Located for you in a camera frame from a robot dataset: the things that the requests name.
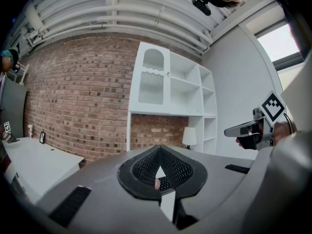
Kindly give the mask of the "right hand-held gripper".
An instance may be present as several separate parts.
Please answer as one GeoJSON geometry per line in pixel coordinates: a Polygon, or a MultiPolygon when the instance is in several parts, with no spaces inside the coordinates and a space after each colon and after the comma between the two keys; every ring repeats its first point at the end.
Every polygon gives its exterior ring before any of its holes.
{"type": "Polygon", "coordinates": [[[226,137],[240,137],[244,149],[261,150],[274,146],[277,120],[286,112],[276,93],[271,92],[259,107],[253,109],[253,120],[224,130],[226,137]]]}

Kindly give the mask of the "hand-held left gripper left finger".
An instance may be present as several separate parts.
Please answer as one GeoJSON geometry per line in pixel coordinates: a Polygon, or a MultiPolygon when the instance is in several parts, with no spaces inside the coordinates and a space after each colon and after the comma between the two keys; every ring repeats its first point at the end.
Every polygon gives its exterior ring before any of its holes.
{"type": "Polygon", "coordinates": [[[78,186],[91,190],[66,230],[74,234],[178,234],[157,200],[135,198],[120,184],[120,166],[146,151],[139,148],[99,159],[55,185],[37,203],[46,215],[78,186]]]}

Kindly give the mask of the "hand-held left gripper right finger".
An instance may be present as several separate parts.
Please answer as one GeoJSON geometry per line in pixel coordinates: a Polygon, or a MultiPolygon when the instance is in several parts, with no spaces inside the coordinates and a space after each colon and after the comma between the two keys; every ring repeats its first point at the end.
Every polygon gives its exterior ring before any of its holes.
{"type": "Polygon", "coordinates": [[[157,220],[158,230],[242,230],[254,198],[249,184],[253,160],[209,155],[161,145],[162,155],[186,164],[191,176],[175,189],[173,223],[157,220]]]}

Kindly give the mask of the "person's right forearm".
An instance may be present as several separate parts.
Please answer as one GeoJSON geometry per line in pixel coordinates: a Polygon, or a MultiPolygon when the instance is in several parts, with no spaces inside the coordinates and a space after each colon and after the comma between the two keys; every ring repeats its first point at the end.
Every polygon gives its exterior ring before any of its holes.
{"type": "Polygon", "coordinates": [[[288,122],[277,122],[273,130],[273,145],[276,146],[278,142],[293,134],[297,131],[296,125],[293,121],[289,124],[288,122]]]}

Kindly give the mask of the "white desk with hutch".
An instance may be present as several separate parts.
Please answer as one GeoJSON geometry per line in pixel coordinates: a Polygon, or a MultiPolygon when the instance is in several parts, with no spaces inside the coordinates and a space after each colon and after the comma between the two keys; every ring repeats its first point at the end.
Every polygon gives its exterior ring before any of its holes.
{"type": "Polygon", "coordinates": [[[126,150],[131,146],[131,116],[188,117],[196,129],[191,150],[214,155],[217,143],[217,105],[212,73],[169,49],[141,42],[132,76],[126,150]]]}

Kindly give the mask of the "white shade table lamp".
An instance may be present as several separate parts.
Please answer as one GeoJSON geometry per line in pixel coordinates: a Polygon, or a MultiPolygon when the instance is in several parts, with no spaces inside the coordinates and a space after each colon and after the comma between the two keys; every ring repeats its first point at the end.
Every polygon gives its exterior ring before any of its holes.
{"type": "Polygon", "coordinates": [[[184,128],[182,143],[188,150],[191,149],[191,146],[197,145],[196,129],[194,127],[184,128]]]}

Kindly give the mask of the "plain white table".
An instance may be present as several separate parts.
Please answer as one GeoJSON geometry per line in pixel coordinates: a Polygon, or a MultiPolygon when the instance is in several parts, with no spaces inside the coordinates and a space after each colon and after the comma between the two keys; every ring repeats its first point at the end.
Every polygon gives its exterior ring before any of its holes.
{"type": "Polygon", "coordinates": [[[16,178],[32,204],[37,202],[55,185],[79,170],[84,158],[42,144],[36,138],[24,137],[17,142],[3,142],[11,160],[5,177],[16,178]]]}

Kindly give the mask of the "white chair with brown seat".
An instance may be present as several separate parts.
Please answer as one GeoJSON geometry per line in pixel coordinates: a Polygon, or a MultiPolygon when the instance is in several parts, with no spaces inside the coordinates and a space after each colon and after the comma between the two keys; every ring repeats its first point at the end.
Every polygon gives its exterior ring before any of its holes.
{"type": "Polygon", "coordinates": [[[8,167],[11,165],[12,161],[8,154],[0,154],[0,172],[6,173],[8,167]]]}

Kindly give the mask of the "grey panel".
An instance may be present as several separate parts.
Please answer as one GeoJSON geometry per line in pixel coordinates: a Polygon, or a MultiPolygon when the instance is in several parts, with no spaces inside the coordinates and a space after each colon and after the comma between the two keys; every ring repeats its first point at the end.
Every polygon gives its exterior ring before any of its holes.
{"type": "Polygon", "coordinates": [[[2,77],[0,86],[0,124],[9,122],[11,134],[15,138],[23,137],[23,116],[27,88],[2,77]]]}

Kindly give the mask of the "white metal rack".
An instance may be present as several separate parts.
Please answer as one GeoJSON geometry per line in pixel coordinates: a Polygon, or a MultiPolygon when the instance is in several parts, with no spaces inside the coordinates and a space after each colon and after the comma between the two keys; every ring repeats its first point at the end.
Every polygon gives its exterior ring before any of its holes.
{"type": "Polygon", "coordinates": [[[19,85],[24,85],[24,79],[29,71],[29,64],[26,66],[21,64],[20,62],[16,65],[17,70],[14,73],[14,82],[17,82],[19,85]]]}

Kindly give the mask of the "white ceiling pipes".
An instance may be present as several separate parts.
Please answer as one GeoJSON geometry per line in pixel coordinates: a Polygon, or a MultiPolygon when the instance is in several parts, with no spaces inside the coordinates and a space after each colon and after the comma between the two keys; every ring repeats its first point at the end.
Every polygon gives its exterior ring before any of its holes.
{"type": "Polygon", "coordinates": [[[226,12],[211,6],[209,16],[194,0],[28,0],[5,39],[23,54],[56,39],[113,32],[168,42],[192,54],[213,43],[226,12]]]}

